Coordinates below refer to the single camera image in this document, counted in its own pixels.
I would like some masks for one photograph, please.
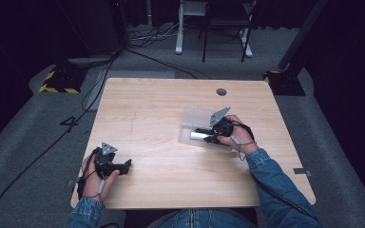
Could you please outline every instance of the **gray mat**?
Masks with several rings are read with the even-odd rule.
[[[84,108],[87,109],[90,106],[89,111],[97,111],[102,98],[103,90],[100,89],[103,79],[105,78],[106,71],[103,69],[97,76],[96,86],[90,93],[88,102],[84,104]],[[175,78],[174,71],[130,71],[130,70],[109,70],[107,73],[108,78],[160,78],[160,79],[173,79]]]

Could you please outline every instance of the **person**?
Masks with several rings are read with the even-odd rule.
[[[226,116],[232,122],[242,124],[237,116]],[[267,152],[259,148],[250,134],[241,126],[235,125],[233,137],[218,136],[221,143],[245,154],[245,159],[256,180],[259,193],[259,206],[266,216],[268,227],[321,227],[313,206],[298,191],[286,176],[279,164]],[[83,197],[69,215],[69,227],[96,227],[104,208],[103,200],[119,172],[114,171],[107,179],[103,192],[97,196],[102,181],[95,173],[94,165],[88,167],[89,177]],[[173,215],[164,216],[153,222],[155,227],[251,227],[245,218],[223,209],[182,209]]]

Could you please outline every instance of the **metal chair leg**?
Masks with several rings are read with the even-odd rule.
[[[203,55],[202,55],[202,61],[205,62],[205,52],[206,52],[206,43],[207,43],[207,32],[208,28],[205,28],[205,38],[203,39]]]
[[[245,52],[247,51],[248,42],[250,41],[250,31],[251,31],[251,26],[249,26],[247,30],[247,38],[245,39],[244,51],[242,52],[242,57],[241,57],[242,62],[244,62]]]

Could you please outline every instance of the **chair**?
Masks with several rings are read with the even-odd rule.
[[[201,39],[202,31],[205,31],[205,37],[203,40],[203,55],[202,61],[205,62],[206,55],[206,45],[208,38],[208,30],[210,29],[223,29],[223,30],[231,30],[237,29],[233,39],[240,39],[240,31],[242,29],[248,29],[246,34],[246,40],[244,45],[244,50],[242,52],[241,61],[244,61],[245,51],[248,46],[248,41],[250,37],[251,30],[251,20],[250,16],[253,11],[253,8],[249,13],[245,10],[245,6],[243,5],[243,1],[240,0],[208,0],[206,4],[206,12],[204,16],[203,27],[200,32]]]

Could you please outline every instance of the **hand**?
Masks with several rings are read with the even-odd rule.
[[[96,167],[94,166],[94,160],[96,158],[96,155],[93,155],[90,164],[88,166],[88,170],[84,176],[86,180],[85,189],[83,191],[82,197],[88,197],[92,198],[94,200],[103,202],[106,197],[108,196],[109,189],[112,186],[112,184],[115,182],[115,180],[118,178],[118,175],[120,174],[120,170],[115,170],[111,173],[111,175],[106,179],[105,186],[103,188],[102,193],[100,196],[97,195],[97,191],[99,190],[100,184],[102,182],[102,179],[97,175],[96,173]],[[82,171],[85,170],[86,164],[88,161],[88,157],[84,159],[82,162]]]
[[[232,122],[238,122],[242,124],[242,121],[237,116],[226,116]],[[218,140],[223,143],[227,144],[233,149],[240,151],[244,154],[249,154],[256,149],[258,146],[255,143],[252,143],[254,140],[251,138],[250,134],[241,126],[234,126],[232,136],[234,136],[241,145],[236,144],[230,137],[218,136]]]

